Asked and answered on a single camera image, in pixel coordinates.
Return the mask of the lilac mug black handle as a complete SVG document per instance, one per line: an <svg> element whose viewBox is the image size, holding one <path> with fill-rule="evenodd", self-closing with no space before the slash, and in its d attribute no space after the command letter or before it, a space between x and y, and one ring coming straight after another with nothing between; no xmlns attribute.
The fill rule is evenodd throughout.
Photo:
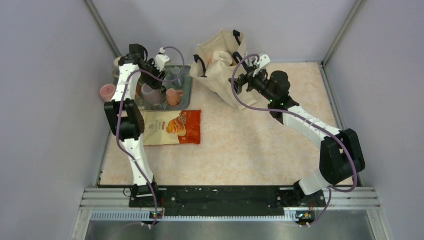
<svg viewBox="0 0 424 240"><path fill-rule="evenodd" d="M153 89L148 84L143 84L141 94L146 104L157 105L162 101L163 94L160 89Z"/></svg>

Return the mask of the beige canvas tote bag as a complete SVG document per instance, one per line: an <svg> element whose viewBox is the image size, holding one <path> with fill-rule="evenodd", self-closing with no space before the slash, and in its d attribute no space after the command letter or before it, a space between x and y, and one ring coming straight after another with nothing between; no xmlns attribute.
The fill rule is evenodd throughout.
<svg viewBox="0 0 424 240"><path fill-rule="evenodd" d="M233 64L228 66L222 61L212 64L211 57L215 51L230 53L233 58ZM234 56L237 56L238 59L243 59L247 55L247 42L243 33L237 30L221 30L210 40L198 45L189 75L216 93L233 110L241 111L245 107L234 97L229 79L232 77L237 65Z"/></svg>

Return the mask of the salmon pink mug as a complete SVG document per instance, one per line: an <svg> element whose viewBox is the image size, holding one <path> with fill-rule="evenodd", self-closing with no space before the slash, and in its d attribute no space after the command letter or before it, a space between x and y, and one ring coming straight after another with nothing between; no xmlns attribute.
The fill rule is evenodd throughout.
<svg viewBox="0 0 424 240"><path fill-rule="evenodd" d="M181 98L185 95L183 90L170 88L166 91L166 101L169 106L176 107L181 103Z"/></svg>

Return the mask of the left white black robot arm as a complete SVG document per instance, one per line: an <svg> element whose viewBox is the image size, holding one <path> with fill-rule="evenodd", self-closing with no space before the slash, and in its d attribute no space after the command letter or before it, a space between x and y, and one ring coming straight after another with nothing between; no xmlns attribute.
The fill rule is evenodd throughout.
<svg viewBox="0 0 424 240"><path fill-rule="evenodd" d="M119 79L111 101L104 104L109 126L117 146L128 156L133 172L134 186L131 197L141 200L149 207L160 202L160 193L153 187L151 171L143 143L145 121L136 103L137 87L145 73L151 87L161 87L166 76L165 64L169 61L165 49L160 48L155 58L148 59L148 52L140 44L131 44L129 53L118 61Z"/></svg>

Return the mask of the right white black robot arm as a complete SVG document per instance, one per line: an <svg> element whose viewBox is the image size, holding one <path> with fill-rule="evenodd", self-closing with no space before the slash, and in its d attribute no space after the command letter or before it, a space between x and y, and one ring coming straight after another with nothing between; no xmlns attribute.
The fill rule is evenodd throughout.
<svg viewBox="0 0 424 240"><path fill-rule="evenodd" d="M290 95L291 83L286 72L277 70L269 74L251 66L246 74L229 78L235 98L247 91L257 91L268 100L266 112L282 125L302 134L319 148L319 167L297 181L293 187L293 200L307 206L314 194L352 178L358 184L358 174L366 168L358 134L353 129L338 129L321 121L304 110Z"/></svg>

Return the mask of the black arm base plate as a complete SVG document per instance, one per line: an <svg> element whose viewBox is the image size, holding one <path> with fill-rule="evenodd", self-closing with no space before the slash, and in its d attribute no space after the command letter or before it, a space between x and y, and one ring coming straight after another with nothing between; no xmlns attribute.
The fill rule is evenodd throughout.
<svg viewBox="0 0 424 240"><path fill-rule="evenodd" d="M292 186L162 185L155 196L136 195L136 189L130 189L130 208L158 208L166 217L279 217L289 208L326 205L323 191L305 196Z"/></svg>

